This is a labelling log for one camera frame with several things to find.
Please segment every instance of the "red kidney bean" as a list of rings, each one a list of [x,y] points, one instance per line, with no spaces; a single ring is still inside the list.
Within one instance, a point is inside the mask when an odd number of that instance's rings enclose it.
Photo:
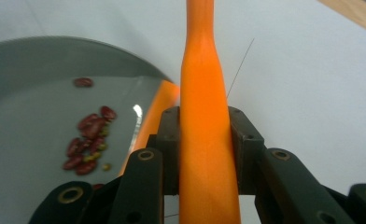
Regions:
[[[106,120],[115,119],[117,116],[117,114],[116,114],[116,112],[114,112],[114,110],[112,110],[110,107],[105,106],[105,105],[101,107],[101,115]]]
[[[92,122],[95,119],[99,119],[97,114],[90,114],[89,116],[85,117],[84,119],[81,120],[81,122],[77,125],[79,130],[82,130],[83,128],[89,126],[92,124]]]
[[[103,187],[104,186],[104,184],[94,184],[94,185],[92,185],[92,188],[94,189],[94,190],[98,190],[99,188],[101,188],[101,187]]]
[[[76,167],[76,174],[77,175],[86,175],[92,172],[97,163],[96,161],[87,161],[85,163],[80,164],[78,167]]]
[[[69,147],[67,147],[66,156],[67,157],[74,156],[76,154],[76,152],[77,152],[77,148],[78,148],[78,145],[79,144],[81,144],[79,138],[72,139],[72,141],[69,144]]]
[[[77,87],[91,87],[93,85],[93,81],[90,78],[87,77],[79,77],[76,78],[73,83]]]
[[[95,153],[98,150],[98,147],[105,142],[103,137],[97,137],[93,140],[92,144],[90,145],[90,153]]]
[[[71,170],[71,169],[75,168],[76,166],[81,164],[81,162],[83,161],[83,158],[84,158],[84,156],[80,155],[80,154],[71,157],[68,161],[66,161],[63,164],[63,169]]]
[[[98,136],[105,124],[106,121],[104,119],[95,119],[92,125],[81,130],[81,135],[92,140]]]
[[[76,152],[77,153],[81,153],[83,152],[87,147],[89,147],[92,143],[92,140],[91,139],[85,139],[84,141],[82,141],[78,146],[77,146],[77,149],[76,149]]]

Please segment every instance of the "black mechanical part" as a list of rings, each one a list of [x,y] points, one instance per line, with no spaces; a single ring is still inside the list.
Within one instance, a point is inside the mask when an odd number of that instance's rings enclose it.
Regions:
[[[261,223],[283,223],[282,210],[262,175],[256,175],[255,205]]]
[[[92,186],[73,181],[54,189],[32,215],[29,224],[79,223],[93,195]]]
[[[148,136],[148,142],[146,143],[146,147],[157,148],[157,134],[150,134]]]
[[[162,153],[133,152],[128,160],[107,224],[163,223]]]
[[[156,146],[163,155],[164,195],[177,195],[179,187],[179,126],[180,107],[169,108],[162,113]]]
[[[258,165],[270,191],[257,194],[256,205],[264,204],[272,194],[283,215],[276,222],[266,222],[265,217],[273,214],[260,211],[262,223],[354,223],[291,152],[279,148],[265,150]]]
[[[329,189],[328,187],[325,187],[325,190],[330,194],[330,196],[346,211],[346,195],[335,191],[334,189]]]
[[[94,191],[80,224],[107,223],[120,181],[121,176]]]
[[[351,187],[346,210],[357,223],[366,224],[366,184]]]
[[[229,106],[229,113],[239,194],[255,195],[252,177],[258,172],[255,161],[265,150],[264,138],[241,110]]]

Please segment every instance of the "metal screw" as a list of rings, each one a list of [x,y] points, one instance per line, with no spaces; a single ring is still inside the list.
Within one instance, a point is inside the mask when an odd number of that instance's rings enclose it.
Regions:
[[[335,218],[323,211],[318,211],[317,212],[317,217],[322,220],[324,223],[327,224],[334,224],[336,223]]]
[[[141,161],[148,161],[148,160],[153,159],[154,153],[152,151],[146,150],[146,151],[139,152],[139,154],[137,154],[137,157]]]
[[[58,195],[58,201],[60,203],[73,203],[84,194],[84,190],[81,187],[71,187],[65,189]]]
[[[281,150],[274,150],[273,156],[281,161],[288,161],[290,159],[290,155],[287,152]]]
[[[250,135],[244,135],[244,139],[253,139],[255,138],[254,135],[250,134]]]

